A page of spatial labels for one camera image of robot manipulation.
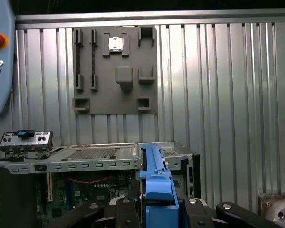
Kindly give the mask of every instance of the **green circuit board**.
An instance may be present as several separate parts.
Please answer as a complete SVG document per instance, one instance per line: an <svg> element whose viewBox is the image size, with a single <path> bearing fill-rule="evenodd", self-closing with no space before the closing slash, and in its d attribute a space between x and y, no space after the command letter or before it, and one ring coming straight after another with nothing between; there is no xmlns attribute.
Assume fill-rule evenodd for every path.
<svg viewBox="0 0 285 228"><path fill-rule="evenodd" d="M52 173L52 198L48 195L48 178L36 180L37 228L66 214L85 202L108 205L115 197L126 197L135 171L85 171Z"/></svg>

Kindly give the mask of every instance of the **metal ventilation grille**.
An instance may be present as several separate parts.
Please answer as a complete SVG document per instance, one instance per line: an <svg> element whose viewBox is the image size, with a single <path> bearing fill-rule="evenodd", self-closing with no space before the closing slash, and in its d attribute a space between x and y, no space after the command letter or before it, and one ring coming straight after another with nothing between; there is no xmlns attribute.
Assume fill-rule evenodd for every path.
<svg viewBox="0 0 285 228"><path fill-rule="evenodd" d="M69 159L97 159L97 158L110 158L115 156L116 149L81 149L77 150L72 155L68 156Z"/></svg>
<svg viewBox="0 0 285 228"><path fill-rule="evenodd" d="M175 155L179 155L179 154L174 150L164 150L163 155L165 157L169 157L169 156L175 156Z"/></svg>

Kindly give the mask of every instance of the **gray 3d-printed holder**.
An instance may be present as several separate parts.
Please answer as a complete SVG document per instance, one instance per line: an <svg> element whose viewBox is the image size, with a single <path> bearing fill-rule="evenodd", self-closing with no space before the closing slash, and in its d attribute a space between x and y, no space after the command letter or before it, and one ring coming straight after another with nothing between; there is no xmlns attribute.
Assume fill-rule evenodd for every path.
<svg viewBox="0 0 285 228"><path fill-rule="evenodd" d="M157 113L156 29L74 29L76 114Z"/></svg>

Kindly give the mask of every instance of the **red cable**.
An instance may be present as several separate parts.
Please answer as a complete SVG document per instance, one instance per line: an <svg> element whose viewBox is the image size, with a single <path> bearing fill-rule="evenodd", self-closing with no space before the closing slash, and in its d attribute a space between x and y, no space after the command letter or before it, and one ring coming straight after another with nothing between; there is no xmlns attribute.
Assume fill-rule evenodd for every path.
<svg viewBox="0 0 285 228"><path fill-rule="evenodd" d="M109 176L109 177L105 177L105 178L103 178L101 180L96 180L96 181L92 181L92 182L85 182L85 181L74 180L74 179L72 179L70 177L68 179L71 180L72 182L81 183L81 184L95 184L95 183L99 183L99 182L105 181L106 179L109 179L111 177L112 177L112 175Z"/></svg>

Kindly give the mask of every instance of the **metal wall panel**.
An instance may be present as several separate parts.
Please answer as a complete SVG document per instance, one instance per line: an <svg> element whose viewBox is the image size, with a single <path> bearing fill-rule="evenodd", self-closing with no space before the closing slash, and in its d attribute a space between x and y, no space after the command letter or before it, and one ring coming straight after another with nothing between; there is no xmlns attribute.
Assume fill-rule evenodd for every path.
<svg viewBox="0 0 285 228"><path fill-rule="evenodd" d="M72 110L67 25L136 20L20 24L0 137L31 128L54 130L55 145L175 140L201 154L202 197L211 207L233 201L256 212L259 193L285 193L285 17L211 20L158 21L156 115L76 116Z"/></svg>

